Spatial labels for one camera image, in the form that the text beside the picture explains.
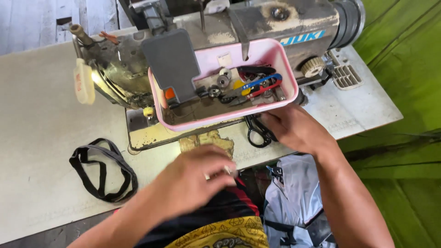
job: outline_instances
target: black fabric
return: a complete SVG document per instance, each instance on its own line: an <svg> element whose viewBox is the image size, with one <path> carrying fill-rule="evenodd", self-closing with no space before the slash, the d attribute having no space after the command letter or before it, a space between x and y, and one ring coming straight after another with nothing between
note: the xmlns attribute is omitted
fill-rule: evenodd
<svg viewBox="0 0 441 248"><path fill-rule="evenodd" d="M208 224L232 218L256 216L254 210L246 202L250 200L247 196L246 187L237 180L236 183L237 189L244 194L238 195L228 188L222 190L207 205L195 212L161 223L147 233L135 248L164 248L185 234Z"/></svg>
<svg viewBox="0 0 441 248"><path fill-rule="evenodd" d="M291 244L296 244L297 242L295 241L295 238L293 236L293 232L294 232L294 226L293 225L287 225L287 224L282 224L282 223L278 223L278 222L272 222L272 221L268 221L265 220L265 225L274 228L277 231L281 231L287 234L287 238L281 238L280 239L280 245L291 245Z"/></svg>
<svg viewBox="0 0 441 248"><path fill-rule="evenodd" d="M99 146L98 143L100 142L106 142L109 145L110 150ZM101 161L89 160L89 150L96 150L101 152L106 157L114 160L121 167L121 173L124 176L124 182L117 193L108 193L107 195L104 193L107 175L106 164ZM134 195L138 189L138 179L136 178L135 172L124 161L123 156L121 155L116 145L108 139L98 138L86 146L78 147L72 154L69 162L71 163L72 167L77 171L86 190L91 195L103 201L109 203L123 201ZM98 163L100 165L100 186L98 189L93 186L82 165L91 163ZM132 190L130 190L125 196L122 196L123 193L129 188L130 181L132 182Z"/></svg>

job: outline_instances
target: yellow patterned fabric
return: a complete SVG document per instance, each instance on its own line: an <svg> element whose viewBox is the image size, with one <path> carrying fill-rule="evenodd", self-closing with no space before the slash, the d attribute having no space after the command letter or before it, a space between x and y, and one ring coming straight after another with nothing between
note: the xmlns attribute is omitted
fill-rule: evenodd
<svg viewBox="0 0 441 248"><path fill-rule="evenodd" d="M257 216L239 217L196 229L165 248L268 248L268 240Z"/></svg>

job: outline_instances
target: black scissors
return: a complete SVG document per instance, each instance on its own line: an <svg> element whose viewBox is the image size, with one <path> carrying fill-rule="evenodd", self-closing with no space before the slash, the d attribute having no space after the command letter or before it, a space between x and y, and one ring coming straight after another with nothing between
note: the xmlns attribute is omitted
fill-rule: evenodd
<svg viewBox="0 0 441 248"><path fill-rule="evenodd" d="M247 138L252 146L254 146L256 148L264 148L264 147L268 146L269 144L271 144L271 141L278 142L278 140L277 140L276 136L273 134L273 132L271 132L264 124L262 124L257 119L256 115L252 114L252 115L245 116L245 121L248 126ZM263 143L260 145L254 143L250 138L251 132L258 133L263 138Z"/></svg>

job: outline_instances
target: white table surface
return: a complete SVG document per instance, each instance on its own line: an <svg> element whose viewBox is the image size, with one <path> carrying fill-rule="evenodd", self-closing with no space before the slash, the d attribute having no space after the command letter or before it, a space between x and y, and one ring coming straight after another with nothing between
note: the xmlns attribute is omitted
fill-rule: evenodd
<svg viewBox="0 0 441 248"><path fill-rule="evenodd" d="M352 47L342 51L361 61ZM140 187L180 153L174 142L130 155L124 108L98 93L92 106L78 103L71 43L1 56L0 65L0 244L120 207L85 190L68 161L75 148L99 137L113 141ZM306 92L305 109L336 139L403 118L368 68L360 64L356 69L372 77L359 88L343 91L330 82ZM234 141L239 168L293 152L278 143L252 147L245 123L221 128L219 134ZM123 177L117 165L107 162L106 192L116 191ZM97 185L98 166L86 166L86 172Z"/></svg>

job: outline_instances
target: white fabric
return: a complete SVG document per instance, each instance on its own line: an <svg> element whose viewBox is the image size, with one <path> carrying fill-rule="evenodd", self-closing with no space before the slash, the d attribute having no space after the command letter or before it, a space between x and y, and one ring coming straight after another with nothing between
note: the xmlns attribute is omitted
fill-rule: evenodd
<svg viewBox="0 0 441 248"><path fill-rule="evenodd" d="M277 179L269 185L265 193L268 202L264 219L304 227L322 208L317 168L311 155L289 155L277 163L283 170L284 185ZM270 248L279 248L280 238L286 233L264 224ZM294 228L293 236L297 242L291 248L313 247L308 231Z"/></svg>

